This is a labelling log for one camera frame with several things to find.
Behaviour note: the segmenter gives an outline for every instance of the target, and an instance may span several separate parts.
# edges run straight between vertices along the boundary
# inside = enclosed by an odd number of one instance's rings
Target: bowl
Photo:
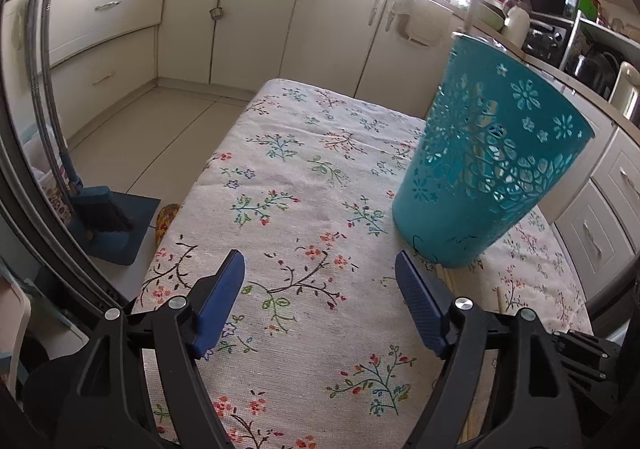
[[[479,2],[476,7],[476,18],[497,32],[500,32],[504,27],[504,18],[483,2]]]

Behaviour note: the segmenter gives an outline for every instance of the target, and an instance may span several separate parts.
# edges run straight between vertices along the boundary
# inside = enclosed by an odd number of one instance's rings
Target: teal plastic basket
[[[464,266],[522,219],[593,137],[550,83],[456,34],[393,202],[396,226],[433,263]]]

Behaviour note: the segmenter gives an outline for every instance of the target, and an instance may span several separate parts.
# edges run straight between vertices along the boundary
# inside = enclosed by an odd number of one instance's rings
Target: shelf
[[[629,63],[640,68],[640,43],[584,18],[580,18],[580,28],[588,32],[594,41],[616,49]]]

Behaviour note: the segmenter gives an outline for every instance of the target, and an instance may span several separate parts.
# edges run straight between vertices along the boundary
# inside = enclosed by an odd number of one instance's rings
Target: tiled floor
[[[246,102],[156,87],[118,112],[71,152],[87,187],[161,199],[158,208],[181,204],[207,159],[222,142]],[[142,285],[154,254],[155,219],[138,258],[129,267],[94,259],[127,299]]]

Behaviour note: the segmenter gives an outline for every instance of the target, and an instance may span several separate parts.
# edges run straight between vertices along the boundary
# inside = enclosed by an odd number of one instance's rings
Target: broom
[[[51,0],[42,0],[41,29],[40,29],[40,58],[42,61],[42,83],[44,85],[45,101],[49,112],[50,124],[53,135],[60,153],[60,160],[69,178],[69,187],[66,186],[60,170],[58,160],[53,151],[49,133],[46,128],[46,120],[40,99],[40,89],[38,86],[38,70],[36,61],[36,24],[38,17],[38,0],[29,0],[28,16],[26,19],[26,63],[27,72],[30,77],[31,95],[33,98],[33,109],[36,117],[36,124],[40,139],[44,147],[47,161],[51,167],[56,184],[60,189],[63,200],[78,215],[84,227],[93,232],[129,232],[134,228],[134,224],[124,211],[113,202],[111,190],[106,186],[89,187],[82,186],[82,180],[76,173],[69,151],[66,147],[65,139],[60,128],[60,119],[53,95],[51,82],[51,72],[49,63],[49,8]]]

